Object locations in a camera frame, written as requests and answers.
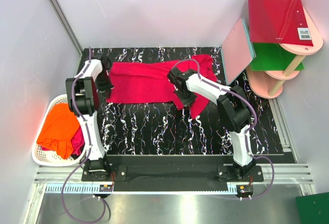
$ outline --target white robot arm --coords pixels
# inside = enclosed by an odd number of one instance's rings
[[[221,123],[231,135],[234,173],[240,179],[246,176],[255,166],[245,142],[245,132],[250,128],[251,113],[245,103],[223,90],[230,90],[246,99],[242,88],[220,85],[205,79],[192,69],[181,72],[176,67],[169,72],[168,79],[175,85],[177,89],[175,93],[184,106],[193,105],[196,98],[194,93],[204,96],[217,105]],[[249,132],[247,132],[247,139],[250,148]]]
[[[87,143],[85,146],[88,146],[87,151],[91,150],[91,152],[84,169],[89,175],[94,174],[102,176],[110,174],[97,125],[99,94],[102,94],[104,98],[108,98],[113,88],[107,76],[107,71],[109,71],[110,68],[111,62],[109,58],[104,55],[99,60],[86,61],[82,70],[74,78],[66,79],[65,82],[69,109],[77,116],[86,142],[88,138],[86,125],[88,126],[91,147],[89,147]],[[73,97],[72,85],[77,76],[79,76],[79,79],[75,84]],[[75,109],[73,98],[82,116],[79,115]]]

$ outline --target white laundry basket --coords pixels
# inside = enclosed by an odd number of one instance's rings
[[[52,110],[52,108],[59,103],[67,103],[67,95],[60,95],[51,101],[50,105],[48,106],[47,112],[43,117],[42,124],[39,128],[38,136],[36,137],[36,140],[40,135],[41,129],[45,123],[47,115]],[[86,152],[86,146],[85,146],[83,152],[81,153],[78,159],[74,160],[70,156],[69,158],[64,160],[59,155],[57,155],[55,151],[43,151],[41,146],[36,143],[36,140],[33,144],[32,158],[36,163],[43,166],[71,166],[73,164],[78,163]]]

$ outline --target red fabric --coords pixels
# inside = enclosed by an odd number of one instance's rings
[[[200,64],[200,73],[205,78],[215,81],[212,72],[213,59],[207,54],[192,57]],[[113,103],[163,103],[174,102],[178,109],[184,106],[174,93],[174,85],[167,78],[169,70],[178,61],[168,61],[154,64],[116,62],[110,71],[110,79],[114,85],[108,102]],[[181,71],[197,70],[192,61],[178,65]],[[209,100],[196,94],[197,98],[191,107],[191,116],[194,119],[207,106]]]
[[[297,28],[307,28],[301,0],[248,0],[250,40],[313,46],[300,40]]]

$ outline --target black marble surface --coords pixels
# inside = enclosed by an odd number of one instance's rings
[[[93,49],[94,56],[106,52],[114,62],[156,63],[188,59],[195,54],[213,57],[213,72],[225,84],[220,48],[106,48]],[[84,50],[83,60],[88,59]],[[232,85],[243,87],[258,115],[250,134],[253,153],[283,154],[268,100],[254,94],[243,72]],[[99,127],[107,154],[115,155],[221,155],[232,154],[228,131],[221,125],[217,107],[208,106],[192,120],[188,109],[173,103],[101,104]]]

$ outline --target green object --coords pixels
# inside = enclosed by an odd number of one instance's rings
[[[301,224],[329,223],[329,193],[296,197]]]
[[[253,43],[253,48],[256,52],[256,58],[250,63],[253,71],[284,71],[296,56],[274,43]],[[296,70],[304,70],[303,64]]]

